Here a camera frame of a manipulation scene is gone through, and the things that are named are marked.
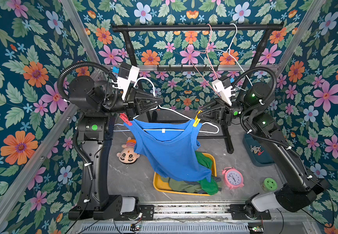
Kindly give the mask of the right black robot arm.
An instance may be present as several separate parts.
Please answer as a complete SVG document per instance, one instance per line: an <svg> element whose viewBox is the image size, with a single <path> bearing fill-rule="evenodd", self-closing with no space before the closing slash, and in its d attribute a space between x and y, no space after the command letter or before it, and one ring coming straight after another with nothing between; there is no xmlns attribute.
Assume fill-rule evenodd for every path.
<svg viewBox="0 0 338 234"><path fill-rule="evenodd" d="M238 82L256 71L270 75L268 83L258 82L246 91L241 101L231 101ZM259 142L269 153L283 174L286 183L275 192L253 195L241 210L249 219L259 218L270 209L297 212L311 205L318 195L329 188L326 179L316 176L289 145L276 120L266 112L275 100L277 76L267 67L254 67L242 73L234 82L223 76L211 83L219 98L199 110L201 120L230 126L232 119L239 118L243 130Z"/></svg>

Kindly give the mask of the olive green tank top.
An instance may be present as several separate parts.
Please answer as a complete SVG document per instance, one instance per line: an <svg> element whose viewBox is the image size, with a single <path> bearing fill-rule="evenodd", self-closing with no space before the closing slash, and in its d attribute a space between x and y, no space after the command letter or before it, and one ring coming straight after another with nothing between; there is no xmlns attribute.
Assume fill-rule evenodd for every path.
<svg viewBox="0 0 338 234"><path fill-rule="evenodd" d="M169 184L169 187L175 192L215 195L222 191L221 179L212 176L210 181L202 179L200 181L177 181L169 177L159 178Z"/></svg>

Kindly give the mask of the yellow clothespin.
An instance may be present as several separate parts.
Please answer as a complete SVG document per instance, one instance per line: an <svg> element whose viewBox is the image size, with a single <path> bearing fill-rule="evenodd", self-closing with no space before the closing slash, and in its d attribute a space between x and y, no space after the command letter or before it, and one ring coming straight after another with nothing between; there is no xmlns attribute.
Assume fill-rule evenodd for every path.
<svg viewBox="0 0 338 234"><path fill-rule="evenodd" d="M199 118L199 115L202 113L202 110L199 110L194 118L194 123L193 123L193 127L197 127L201 121L201 119Z"/></svg>

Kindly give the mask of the blue tank top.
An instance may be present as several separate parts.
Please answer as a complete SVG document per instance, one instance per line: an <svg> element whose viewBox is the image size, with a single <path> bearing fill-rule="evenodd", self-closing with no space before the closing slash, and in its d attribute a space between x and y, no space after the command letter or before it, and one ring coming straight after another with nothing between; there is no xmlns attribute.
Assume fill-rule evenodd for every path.
<svg viewBox="0 0 338 234"><path fill-rule="evenodd" d="M132 120L127 127L136 140L134 151L146 156L156 173L178 181L199 181L206 177L195 151L201 146L197 137L202 124L194 120L182 124L149 123Z"/></svg>

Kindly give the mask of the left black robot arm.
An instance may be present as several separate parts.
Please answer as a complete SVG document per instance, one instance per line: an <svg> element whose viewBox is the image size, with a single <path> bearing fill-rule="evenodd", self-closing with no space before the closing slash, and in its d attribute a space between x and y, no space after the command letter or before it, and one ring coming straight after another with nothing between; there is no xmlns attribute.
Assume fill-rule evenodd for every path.
<svg viewBox="0 0 338 234"><path fill-rule="evenodd" d="M140 218L137 197L111 195L107 168L116 118L131 124L134 117L154 109L163 100L136 89L140 69L121 63L108 69L90 61L74 63L59 75L60 96L76 105L83 116L74 132L73 149L83 161L81 194L70 220Z"/></svg>

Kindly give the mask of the light blue wire hanger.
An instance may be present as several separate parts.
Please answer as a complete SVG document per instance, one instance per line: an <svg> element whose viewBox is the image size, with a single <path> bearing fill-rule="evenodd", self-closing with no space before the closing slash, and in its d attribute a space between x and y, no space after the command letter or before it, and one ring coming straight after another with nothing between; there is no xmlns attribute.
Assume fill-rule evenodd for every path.
<svg viewBox="0 0 338 234"><path fill-rule="evenodd" d="M155 93L156 87L153 84L153 82L151 80L149 80L148 78L143 78L143 77L138 78L137 82L142 81L142 80L146 80L151 84L151 86L153 88L152 94L153 94L154 97L157 97L156 93ZM183 113L180 113L176 110L172 110L170 108L162 107L160 105L158 105L156 108L149 110L149 112L147 112L147 114L151 114L151 117L150 117L151 120L149 122L154 122L154 123L180 124L180 123L185 123L189 120L194 119L194 117L188 117L188 116L184 115ZM174 119L175 114L180 116L180 118ZM211 127L214 127L216 130L214 130L214 131L200 130L199 133L214 134L214 135L220 133L220 127L218 127L217 125L210 123L210 122L203 122L202 124L203 124L203 126L209 125ZM123 127L124 125L121 124L121 123L116 123L115 127L116 126L122 126ZM117 129L117 130L114 130L114 132L130 132L130 130L129 129Z"/></svg>

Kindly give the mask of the pink wire hanger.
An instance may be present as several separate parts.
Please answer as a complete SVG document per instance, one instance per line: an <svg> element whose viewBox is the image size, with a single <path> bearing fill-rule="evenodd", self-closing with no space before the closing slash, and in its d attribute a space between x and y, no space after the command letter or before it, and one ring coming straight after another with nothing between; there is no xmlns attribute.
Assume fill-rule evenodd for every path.
<svg viewBox="0 0 338 234"><path fill-rule="evenodd" d="M207 57L207 62L208 62L208 65L210 66L211 68L211 76L213 76L213 80L212 81L215 81L217 79L219 79L221 77L221 75L215 71L211 61L210 61L210 57L209 57L209 52L212 50L212 47L213 47L213 43L210 42L210 39L212 38L212 34L213 34L213 30L212 30L212 27L211 25L208 23L207 26L210 28L210 37L209 37L209 41L207 43L207 46L206 46L206 50L205 52L200 52L200 51L196 51L194 50L194 47L192 44L189 44L188 47L187 47L187 50L188 50L188 64L192 64L194 65L195 63L197 63L197 56L200 56L200 54L206 54L206 57ZM213 86L204 78L204 76L202 75L201 72L199 72L197 70L197 68L195 67L196 71L201 75L202 77L202 82L201 82L201 87L203 87L203 89L208 89L209 87L213 90Z"/></svg>

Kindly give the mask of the pink clothespin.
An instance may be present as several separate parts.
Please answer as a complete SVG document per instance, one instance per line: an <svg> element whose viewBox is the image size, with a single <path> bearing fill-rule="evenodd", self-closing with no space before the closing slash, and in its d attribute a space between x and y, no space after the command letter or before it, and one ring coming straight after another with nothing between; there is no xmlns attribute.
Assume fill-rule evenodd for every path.
<svg viewBox="0 0 338 234"><path fill-rule="evenodd" d="M125 113L120 113L119 117L127 126L132 126L132 122Z"/></svg>

